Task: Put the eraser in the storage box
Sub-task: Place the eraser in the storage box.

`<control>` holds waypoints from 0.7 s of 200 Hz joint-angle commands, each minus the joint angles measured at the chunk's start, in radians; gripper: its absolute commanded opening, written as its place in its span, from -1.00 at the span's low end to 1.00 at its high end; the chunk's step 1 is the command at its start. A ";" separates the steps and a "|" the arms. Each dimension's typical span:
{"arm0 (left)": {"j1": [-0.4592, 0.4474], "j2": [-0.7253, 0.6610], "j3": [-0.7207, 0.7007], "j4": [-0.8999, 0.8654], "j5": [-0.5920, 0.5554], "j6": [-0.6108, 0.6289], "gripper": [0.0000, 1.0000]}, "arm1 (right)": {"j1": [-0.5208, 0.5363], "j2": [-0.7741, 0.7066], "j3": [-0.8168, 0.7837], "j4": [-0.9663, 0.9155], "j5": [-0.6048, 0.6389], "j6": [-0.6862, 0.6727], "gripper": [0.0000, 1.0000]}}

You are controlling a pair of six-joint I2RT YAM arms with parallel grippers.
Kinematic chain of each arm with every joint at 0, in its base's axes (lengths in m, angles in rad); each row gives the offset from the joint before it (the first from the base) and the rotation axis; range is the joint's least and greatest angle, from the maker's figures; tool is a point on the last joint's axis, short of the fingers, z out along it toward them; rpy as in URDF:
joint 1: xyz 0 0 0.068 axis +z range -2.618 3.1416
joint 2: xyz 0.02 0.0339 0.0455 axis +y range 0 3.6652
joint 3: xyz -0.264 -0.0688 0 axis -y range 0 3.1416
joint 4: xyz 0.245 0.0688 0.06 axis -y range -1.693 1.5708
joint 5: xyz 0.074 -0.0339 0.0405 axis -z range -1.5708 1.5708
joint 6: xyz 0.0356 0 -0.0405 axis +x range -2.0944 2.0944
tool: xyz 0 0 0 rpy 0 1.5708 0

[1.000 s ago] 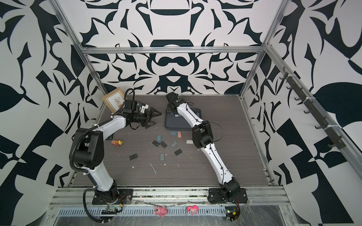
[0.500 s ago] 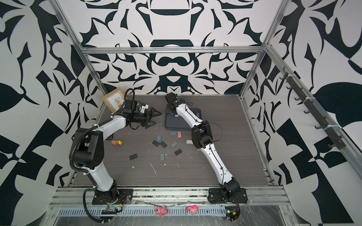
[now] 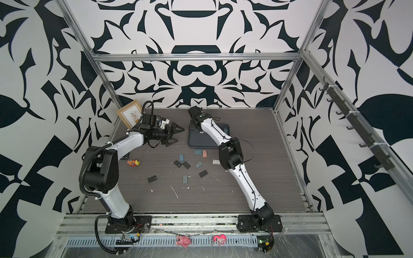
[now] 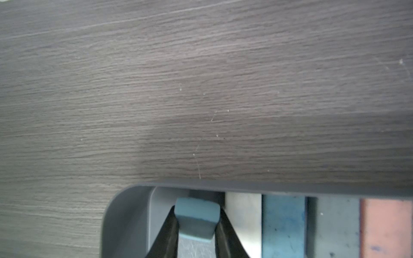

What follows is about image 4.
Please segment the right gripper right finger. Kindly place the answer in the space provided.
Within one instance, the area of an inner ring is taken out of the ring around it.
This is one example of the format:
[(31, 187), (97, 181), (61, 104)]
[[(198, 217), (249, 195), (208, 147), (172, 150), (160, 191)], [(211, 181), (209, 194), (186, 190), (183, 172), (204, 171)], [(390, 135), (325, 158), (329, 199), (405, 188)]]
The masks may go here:
[(217, 258), (249, 258), (222, 207), (215, 229), (215, 253)]

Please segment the dark grey storage tray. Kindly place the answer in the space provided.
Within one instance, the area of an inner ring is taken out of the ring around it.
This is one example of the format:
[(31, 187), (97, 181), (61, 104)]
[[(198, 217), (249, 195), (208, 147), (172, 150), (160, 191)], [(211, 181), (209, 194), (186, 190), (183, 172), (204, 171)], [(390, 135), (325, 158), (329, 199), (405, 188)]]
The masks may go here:
[[(170, 209), (182, 197), (215, 202), (225, 211), (225, 193), (304, 196), (308, 220), (308, 198), (345, 197), (413, 202), (410, 187), (347, 186), (236, 182), (202, 179), (171, 179), (138, 183), (118, 193), (109, 203), (102, 224), (100, 256), (145, 258)], [(215, 236), (210, 242), (179, 237), (177, 258), (216, 258)]]

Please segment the pink eraser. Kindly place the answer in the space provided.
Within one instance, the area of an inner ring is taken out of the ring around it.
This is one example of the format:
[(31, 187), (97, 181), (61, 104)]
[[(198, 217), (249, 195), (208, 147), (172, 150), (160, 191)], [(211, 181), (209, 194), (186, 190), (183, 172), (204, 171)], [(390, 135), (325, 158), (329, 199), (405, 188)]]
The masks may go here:
[(360, 201), (361, 258), (411, 258), (412, 242), (412, 201)]

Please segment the blue eraser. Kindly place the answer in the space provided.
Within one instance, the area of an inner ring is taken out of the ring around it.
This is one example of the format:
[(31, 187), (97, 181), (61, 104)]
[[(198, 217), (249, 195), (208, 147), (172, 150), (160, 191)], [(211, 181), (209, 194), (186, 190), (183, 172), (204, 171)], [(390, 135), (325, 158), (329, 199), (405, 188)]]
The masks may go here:
[(174, 214), (179, 225), (179, 237), (210, 242), (220, 220), (220, 205), (198, 198), (178, 198)]
[(263, 196), (263, 258), (304, 258), (306, 230), (304, 196)]

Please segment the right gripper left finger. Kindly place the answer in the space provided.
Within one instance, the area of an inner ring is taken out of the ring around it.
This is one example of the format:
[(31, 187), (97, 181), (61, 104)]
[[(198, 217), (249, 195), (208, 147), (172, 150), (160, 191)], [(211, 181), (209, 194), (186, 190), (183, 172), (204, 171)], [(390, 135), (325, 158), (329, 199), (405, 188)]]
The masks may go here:
[(172, 206), (145, 258), (177, 258), (179, 223)]

